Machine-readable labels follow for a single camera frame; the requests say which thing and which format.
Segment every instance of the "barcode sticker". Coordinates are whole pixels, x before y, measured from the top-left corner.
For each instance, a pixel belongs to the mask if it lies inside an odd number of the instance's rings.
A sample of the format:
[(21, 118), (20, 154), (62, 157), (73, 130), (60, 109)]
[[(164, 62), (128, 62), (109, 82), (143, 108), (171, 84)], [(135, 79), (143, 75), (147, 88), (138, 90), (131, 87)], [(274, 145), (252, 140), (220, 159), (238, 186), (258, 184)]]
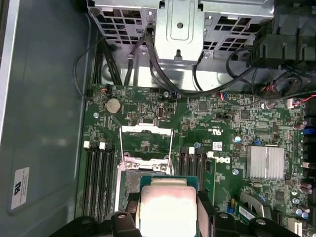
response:
[(223, 143), (222, 142), (213, 142), (213, 151), (221, 152), (223, 150)]
[(239, 206), (239, 213), (246, 217), (248, 220), (251, 220), (252, 218), (255, 218), (254, 215), (252, 215), (249, 211)]

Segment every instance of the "label sticker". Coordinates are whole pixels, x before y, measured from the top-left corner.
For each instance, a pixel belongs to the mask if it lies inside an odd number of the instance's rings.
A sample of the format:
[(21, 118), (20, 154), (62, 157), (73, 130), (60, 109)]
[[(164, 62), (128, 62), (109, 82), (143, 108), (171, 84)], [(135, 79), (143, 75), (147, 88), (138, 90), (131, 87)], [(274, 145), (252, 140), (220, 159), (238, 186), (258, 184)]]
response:
[(239, 213), (246, 217), (248, 220), (251, 220), (252, 218), (255, 218), (254, 215), (252, 215), (249, 211), (245, 210), (241, 206), (239, 206)]
[(30, 168), (17, 169), (14, 175), (11, 210), (26, 202)]
[(222, 142), (213, 142), (213, 151), (222, 151), (223, 143)]

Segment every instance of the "green circuit board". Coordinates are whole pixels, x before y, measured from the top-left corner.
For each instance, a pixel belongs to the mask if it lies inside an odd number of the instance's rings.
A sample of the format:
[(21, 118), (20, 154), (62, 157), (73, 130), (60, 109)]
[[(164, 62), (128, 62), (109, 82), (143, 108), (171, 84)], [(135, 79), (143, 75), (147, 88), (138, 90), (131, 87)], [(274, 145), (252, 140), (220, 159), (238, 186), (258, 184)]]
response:
[[(169, 92), (165, 96), (164, 89), (130, 86), (111, 86), (102, 93), (104, 88), (104, 85), (93, 86), (90, 93), (100, 96), (88, 101), (85, 107), (76, 216), (92, 215), (101, 220), (113, 211), (117, 166), (121, 159), (119, 129), (122, 125), (140, 123), (172, 129), (174, 175), (196, 175), (199, 189), (209, 193), (218, 210), (226, 211), (232, 198), (238, 200), (240, 193), (245, 192), (281, 211), (282, 224), (286, 226), (286, 217), (295, 217), (291, 212), (292, 200), (298, 198), (305, 202), (306, 194), (299, 190), (302, 131), (293, 129), (303, 119), (304, 105), (288, 109), (286, 101), (278, 101), (272, 109), (267, 109), (264, 102), (236, 107), (217, 96), (181, 98)], [(121, 105), (115, 114), (107, 109), (111, 98)], [(230, 93), (226, 99), (242, 104), (254, 100), (251, 95)], [(169, 154), (168, 136), (126, 133), (122, 140), (124, 152), (133, 157), (164, 159)], [(88, 152), (84, 148), (86, 141), (110, 144), (110, 152), (103, 154), (97, 147)], [(284, 148), (284, 178), (248, 177), (249, 146)], [(188, 153), (190, 148), (195, 149), (195, 158)], [(146, 174), (153, 173), (122, 174), (120, 209), (124, 210), (129, 192), (137, 191), (140, 176)]]

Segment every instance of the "heatsink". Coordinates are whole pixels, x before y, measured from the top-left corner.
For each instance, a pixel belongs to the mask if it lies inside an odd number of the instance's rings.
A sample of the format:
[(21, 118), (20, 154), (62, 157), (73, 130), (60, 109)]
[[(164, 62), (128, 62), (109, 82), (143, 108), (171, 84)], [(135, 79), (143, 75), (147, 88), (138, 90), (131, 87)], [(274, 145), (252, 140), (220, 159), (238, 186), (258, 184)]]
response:
[(257, 147), (247, 148), (248, 178), (284, 179), (284, 148)]

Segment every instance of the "chip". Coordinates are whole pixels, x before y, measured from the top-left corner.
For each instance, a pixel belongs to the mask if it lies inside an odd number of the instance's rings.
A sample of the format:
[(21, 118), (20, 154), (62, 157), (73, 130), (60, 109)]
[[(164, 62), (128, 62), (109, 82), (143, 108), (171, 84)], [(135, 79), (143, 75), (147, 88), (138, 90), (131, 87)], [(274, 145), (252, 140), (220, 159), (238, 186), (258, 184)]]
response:
[(277, 201), (284, 201), (285, 194), (283, 191), (276, 191), (276, 200)]
[(206, 101), (199, 102), (198, 110), (199, 111), (207, 111), (207, 102)]
[(250, 111), (249, 110), (242, 110), (240, 114), (241, 119), (249, 119)]

